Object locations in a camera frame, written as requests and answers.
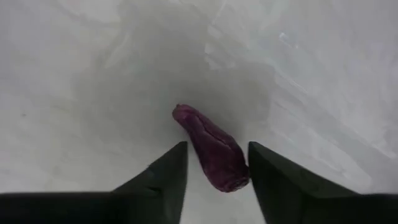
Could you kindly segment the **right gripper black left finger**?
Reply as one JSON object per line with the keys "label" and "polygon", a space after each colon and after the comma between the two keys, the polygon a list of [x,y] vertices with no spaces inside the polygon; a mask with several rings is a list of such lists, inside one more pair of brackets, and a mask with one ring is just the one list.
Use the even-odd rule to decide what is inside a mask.
{"label": "right gripper black left finger", "polygon": [[179,224],[187,167],[180,142],[111,191],[0,194],[0,224]]}

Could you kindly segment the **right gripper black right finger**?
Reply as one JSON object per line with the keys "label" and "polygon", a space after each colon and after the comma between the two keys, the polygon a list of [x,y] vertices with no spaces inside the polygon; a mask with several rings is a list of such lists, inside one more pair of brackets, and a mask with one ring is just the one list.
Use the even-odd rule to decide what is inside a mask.
{"label": "right gripper black right finger", "polygon": [[398,194],[360,194],[248,144],[249,170],[267,224],[398,224]]}

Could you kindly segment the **purple sweet potato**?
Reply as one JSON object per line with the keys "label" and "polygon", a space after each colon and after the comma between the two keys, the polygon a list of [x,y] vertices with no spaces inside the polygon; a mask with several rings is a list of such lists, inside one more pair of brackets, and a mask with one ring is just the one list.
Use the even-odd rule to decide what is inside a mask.
{"label": "purple sweet potato", "polygon": [[189,135],[203,172],[213,187],[228,193],[249,183],[249,167],[232,136],[189,105],[177,105],[172,116]]}

